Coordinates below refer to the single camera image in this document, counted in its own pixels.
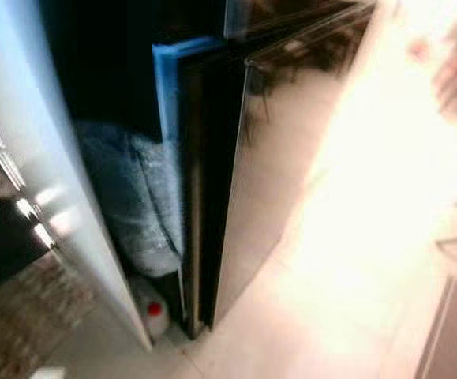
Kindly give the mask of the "white cabinet door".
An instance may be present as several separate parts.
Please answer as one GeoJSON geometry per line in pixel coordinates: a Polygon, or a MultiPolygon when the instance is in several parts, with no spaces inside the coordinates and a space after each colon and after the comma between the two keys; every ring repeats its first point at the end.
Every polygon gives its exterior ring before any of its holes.
{"type": "Polygon", "coordinates": [[[150,351],[81,162],[36,0],[0,0],[0,167],[38,241],[77,269],[124,336],[150,351]]]}

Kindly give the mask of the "clear bubble wrap sheet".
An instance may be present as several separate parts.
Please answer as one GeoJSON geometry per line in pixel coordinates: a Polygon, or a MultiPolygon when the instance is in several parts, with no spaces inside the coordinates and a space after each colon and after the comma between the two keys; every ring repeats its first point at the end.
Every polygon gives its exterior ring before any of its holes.
{"type": "Polygon", "coordinates": [[[74,134],[118,253],[143,276],[180,271],[185,203],[177,145],[105,122],[76,122],[74,134]]]}

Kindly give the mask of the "blue protective film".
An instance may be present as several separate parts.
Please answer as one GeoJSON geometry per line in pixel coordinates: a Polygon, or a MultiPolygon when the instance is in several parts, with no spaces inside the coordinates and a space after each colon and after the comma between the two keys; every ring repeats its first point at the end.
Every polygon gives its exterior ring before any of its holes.
{"type": "Polygon", "coordinates": [[[221,46],[223,41],[213,36],[193,37],[172,44],[153,44],[157,114],[163,141],[180,141],[180,61],[221,46]]]}

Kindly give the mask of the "white jug red cap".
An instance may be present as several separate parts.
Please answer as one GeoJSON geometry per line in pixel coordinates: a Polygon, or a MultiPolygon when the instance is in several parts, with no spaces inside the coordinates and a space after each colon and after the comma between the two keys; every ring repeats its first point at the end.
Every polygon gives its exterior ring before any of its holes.
{"type": "Polygon", "coordinates": [[[160,338],[170,327],[170,311],[163,296],[143,278],[132,277],[129,287],[149,338],[160,338]]]}

